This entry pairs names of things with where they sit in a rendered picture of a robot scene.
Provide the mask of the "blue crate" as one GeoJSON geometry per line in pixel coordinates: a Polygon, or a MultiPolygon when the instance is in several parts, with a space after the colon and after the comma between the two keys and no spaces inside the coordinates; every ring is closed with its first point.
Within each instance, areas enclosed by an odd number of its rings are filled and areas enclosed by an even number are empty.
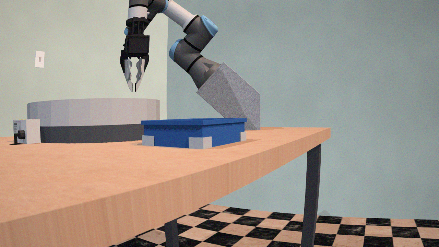
{"type": "Polygon", "coordinates": [[[247,118],[143,120],[142,145],[204,150],[246,141],[247,118]]]}

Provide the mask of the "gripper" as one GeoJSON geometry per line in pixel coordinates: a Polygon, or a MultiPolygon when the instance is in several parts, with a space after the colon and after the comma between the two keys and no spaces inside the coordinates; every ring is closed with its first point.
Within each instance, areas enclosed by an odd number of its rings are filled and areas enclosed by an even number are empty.
{"type": "Polygon", "coordinates": [[[121,50],[120,64],[131,92],[133,92],[133,84],[130,72],[133,63],[130,61],[130,58],[137,57],[139,59],[136,64],[138,74],[136,75],[135,91],[138,90],[149,63],[150,35],[144,35],[144,27],[148,24],[149,20],[145,17],[127,19],[126,26],[133,27],[131,28],[131,35],[127,35],[125,38],[124,50],[121,50]]]}

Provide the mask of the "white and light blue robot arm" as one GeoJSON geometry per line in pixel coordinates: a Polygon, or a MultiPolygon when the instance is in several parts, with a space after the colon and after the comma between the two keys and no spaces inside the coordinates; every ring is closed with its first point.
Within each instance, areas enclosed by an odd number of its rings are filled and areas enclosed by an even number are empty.
{"type": "Polygon", "coordinates": [[[128,19],[145,17],[149,23],[157,13],[163,13],[182,27],[187,34],[178,39],[169,51],[170,58],[191,75],[199,89],[220,66],[200,54],[218,32],[218,27],[206,16],[192,15],[174,0],[130,0],[128,19]]]}

